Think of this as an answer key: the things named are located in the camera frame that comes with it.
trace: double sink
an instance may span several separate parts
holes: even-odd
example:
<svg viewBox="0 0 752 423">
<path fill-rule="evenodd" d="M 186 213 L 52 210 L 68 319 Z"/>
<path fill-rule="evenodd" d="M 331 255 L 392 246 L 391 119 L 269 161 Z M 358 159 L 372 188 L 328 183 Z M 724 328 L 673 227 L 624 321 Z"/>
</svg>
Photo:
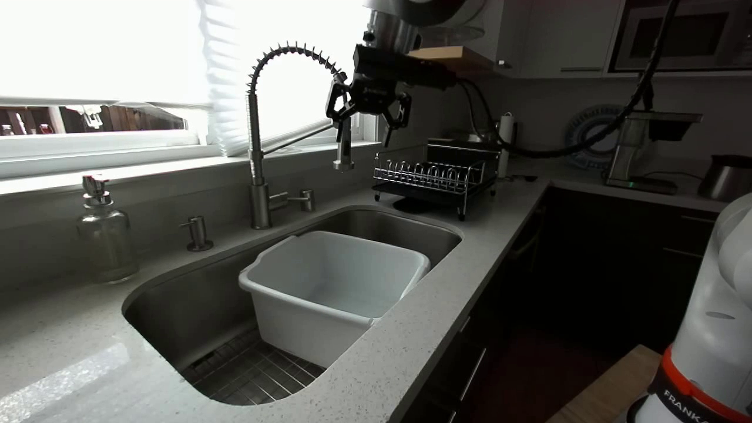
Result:
<svg viewBox="0 0 752 423">
<path fill-rule="evenodd" d="M 451 230 L 378 206 L 347 206 L 160 274 L 132 292 L 123 312 L 202 394 L 226 404 L 289 396 L 325 369 L 262 338 L 253 293 L 237 287 L 237 274 L 269 246 L 311 230 L 414 250 L 431 267 L 462 241 Z"/>
</svg>

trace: white plastic basin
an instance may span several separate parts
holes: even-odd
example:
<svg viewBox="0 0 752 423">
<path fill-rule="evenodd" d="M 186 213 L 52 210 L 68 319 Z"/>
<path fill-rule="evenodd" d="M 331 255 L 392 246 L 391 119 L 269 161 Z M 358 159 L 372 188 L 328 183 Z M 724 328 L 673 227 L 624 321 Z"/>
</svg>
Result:
<svg viewBox="0 0 752 423">
<path fill-rule="evenodd" d="M 262 251 L 237 280 L 267 344 L 329 366 L 429 265 L 411 250 L 315 230 Z"/>
</svg>

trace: dish rack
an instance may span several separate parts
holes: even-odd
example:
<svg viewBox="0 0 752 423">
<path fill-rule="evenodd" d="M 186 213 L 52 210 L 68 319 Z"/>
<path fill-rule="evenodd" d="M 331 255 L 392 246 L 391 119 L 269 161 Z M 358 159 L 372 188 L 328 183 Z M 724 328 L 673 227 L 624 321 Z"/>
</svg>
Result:
<svg viewBox="0 0 752 423">
<path fill-rule="evenodd" d="M 396 192 L 422 201 L 457 206 L 457 213 L 464 221 L 468 217 L 470 199 L 486 188 L 495 188 L 496 170 L 498 151 L 436 140 L 429 143 L 425 161 L 378 159 L 374 167 L 374 198 L 378 201 L 382 192 Z"/>
</svg>

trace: window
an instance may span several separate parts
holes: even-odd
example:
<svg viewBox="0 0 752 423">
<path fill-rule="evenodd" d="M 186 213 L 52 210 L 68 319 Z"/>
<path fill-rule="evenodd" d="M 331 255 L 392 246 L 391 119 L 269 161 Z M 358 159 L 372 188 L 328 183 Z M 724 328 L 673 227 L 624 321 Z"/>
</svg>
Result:
<svg viewBox="0 0 752 423">
<path fill-rule="evenodd" d="M 248 146 L 248 99 L 237 85 L 281 44 L 311 44 L 354 76 L 354 51 L 368 31 L 369 10 L 354 0 L 208 0 L 213 133 L 226 146 Z M 331 76 L 307 57 L 281 57 L 260 79 L 262 138 L 277 140 L 328 119 Z M 377 119 L 362 118 L 361 131 L 374 131 Z"/>
<path fill-rule="evenodd" d="M 241 156 L 244 83 L 276 44 L 347 71 L 369 10 L 354 0 L 0 0 L 0 178 Z M 325 122 L 331 76 L 285 57 L 262 76 L 262 131 Z"/>
</svg>

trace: soap dispenser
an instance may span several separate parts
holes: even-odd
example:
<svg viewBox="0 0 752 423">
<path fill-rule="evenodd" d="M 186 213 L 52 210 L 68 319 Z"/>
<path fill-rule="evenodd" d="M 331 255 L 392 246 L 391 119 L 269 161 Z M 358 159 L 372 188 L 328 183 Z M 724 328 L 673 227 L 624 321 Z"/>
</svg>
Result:
<svg viewBox="0 0 752 423">
<path fill-rule="evenodd" d="M 137 272 L 129 241 L 129 219 L 115 210 L 106 180 L 83 178 L 85 213 L 79 221 L 83 240 L 83 265 L 97 281 L 123 281 Z"/>
</svg>

